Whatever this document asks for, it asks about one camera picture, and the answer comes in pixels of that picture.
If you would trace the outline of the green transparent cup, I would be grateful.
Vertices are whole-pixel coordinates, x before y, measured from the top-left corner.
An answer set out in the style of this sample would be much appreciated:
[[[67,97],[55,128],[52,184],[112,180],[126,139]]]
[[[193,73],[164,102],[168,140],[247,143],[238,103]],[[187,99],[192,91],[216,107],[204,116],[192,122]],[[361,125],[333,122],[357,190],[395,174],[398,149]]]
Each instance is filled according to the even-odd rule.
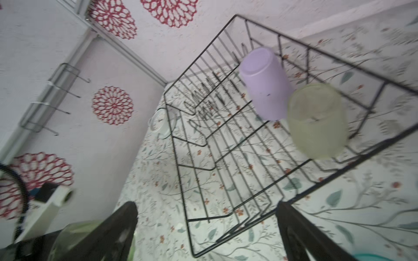
[[[58,235],[52,245],[48,261],[60,260],[68,251],[78,245],[88,234],[96,229],[102,220],[84,221],[67,225]],[[102,261],[118,261],[117,254],[122,250],[126,243],[129,230],[126,229],[120,235],[119,239],[113,244],[112,251],[102,257]]]

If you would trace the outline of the pale yellow textured cup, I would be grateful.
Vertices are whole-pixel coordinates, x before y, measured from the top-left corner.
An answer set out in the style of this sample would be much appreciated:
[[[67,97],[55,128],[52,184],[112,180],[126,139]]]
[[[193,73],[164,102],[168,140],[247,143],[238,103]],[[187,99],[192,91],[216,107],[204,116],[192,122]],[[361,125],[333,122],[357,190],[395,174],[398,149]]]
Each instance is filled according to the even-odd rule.
[[[295,147],[311,159],[336,157],[348,142],[342,97],[330,84],[297,89],[288,100],[287,122]]]

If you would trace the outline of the teal transparent cup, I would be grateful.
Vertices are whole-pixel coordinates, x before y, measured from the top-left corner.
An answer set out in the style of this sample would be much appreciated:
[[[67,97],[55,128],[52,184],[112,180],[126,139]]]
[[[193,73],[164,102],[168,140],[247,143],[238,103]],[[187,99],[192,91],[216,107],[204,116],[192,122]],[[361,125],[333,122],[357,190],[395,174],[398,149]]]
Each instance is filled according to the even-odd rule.
[[[354,254],[353,257],[357,261],[393,261],[389,258],[377,255],[377,254],[371,254],[371,253],[358,253]]]

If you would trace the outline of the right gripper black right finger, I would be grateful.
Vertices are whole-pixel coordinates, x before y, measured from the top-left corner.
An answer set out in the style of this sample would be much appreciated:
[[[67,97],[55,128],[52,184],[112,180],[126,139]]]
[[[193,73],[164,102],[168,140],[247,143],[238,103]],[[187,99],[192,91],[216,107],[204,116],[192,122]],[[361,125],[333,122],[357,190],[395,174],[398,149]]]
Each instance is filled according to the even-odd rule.
[[[287,259],[290,261],[354,261],[314,224],[287,202],[279,202],[278,220]]]

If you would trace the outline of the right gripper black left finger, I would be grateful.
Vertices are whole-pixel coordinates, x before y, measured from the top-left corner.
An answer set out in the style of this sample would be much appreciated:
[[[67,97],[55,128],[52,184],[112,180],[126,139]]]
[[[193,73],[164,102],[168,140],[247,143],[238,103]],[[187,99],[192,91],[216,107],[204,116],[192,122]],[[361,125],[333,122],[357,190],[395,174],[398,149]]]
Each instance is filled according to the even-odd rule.
[[[70,249],[60,261],[127,261],[137,225],[137,206],[125,202]]]

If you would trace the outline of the lavender plastic cup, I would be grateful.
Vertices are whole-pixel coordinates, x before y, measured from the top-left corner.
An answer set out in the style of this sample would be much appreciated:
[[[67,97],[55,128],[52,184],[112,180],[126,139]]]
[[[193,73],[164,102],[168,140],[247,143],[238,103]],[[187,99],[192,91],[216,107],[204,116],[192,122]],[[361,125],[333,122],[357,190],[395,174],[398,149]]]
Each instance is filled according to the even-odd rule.
[[[248,53],[239,66],[256,113],[264,120],[282,120],[294,92],[284,68],[272,49],[259,47]]]

